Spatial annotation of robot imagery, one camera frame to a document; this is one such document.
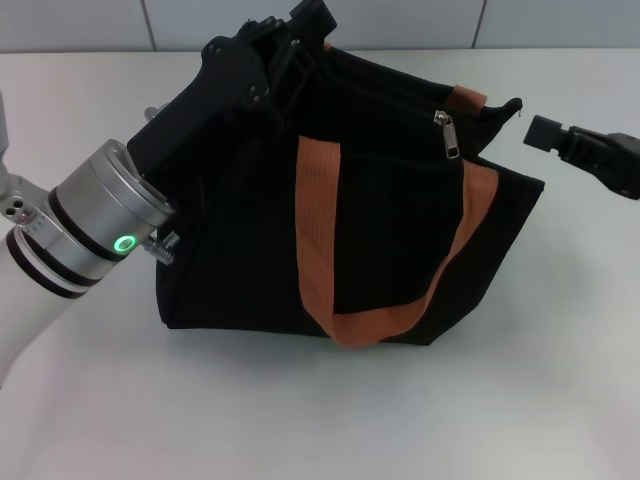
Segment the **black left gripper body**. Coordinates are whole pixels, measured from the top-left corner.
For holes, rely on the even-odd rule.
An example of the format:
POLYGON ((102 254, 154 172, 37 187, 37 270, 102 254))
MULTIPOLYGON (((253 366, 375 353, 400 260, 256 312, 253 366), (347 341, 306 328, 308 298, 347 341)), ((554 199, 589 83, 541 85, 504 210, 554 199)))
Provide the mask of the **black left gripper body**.
POLYGON ((191 83, 128 141, 138 172, 151 175, 217 116, 228 110, 251 111, 267 92, 258 51, 237 38, 214 38, 202 50, 201 66, 191 83))

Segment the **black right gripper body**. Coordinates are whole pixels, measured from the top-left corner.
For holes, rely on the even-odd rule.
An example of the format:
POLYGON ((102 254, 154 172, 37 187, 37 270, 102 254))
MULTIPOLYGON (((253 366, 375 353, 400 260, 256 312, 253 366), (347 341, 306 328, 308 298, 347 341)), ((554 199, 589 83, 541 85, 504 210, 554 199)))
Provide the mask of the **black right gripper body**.
POLYGON ((605 135, 598 155, 596 178, 610 191, 639 199, 639 139, 623 133, 605 135))

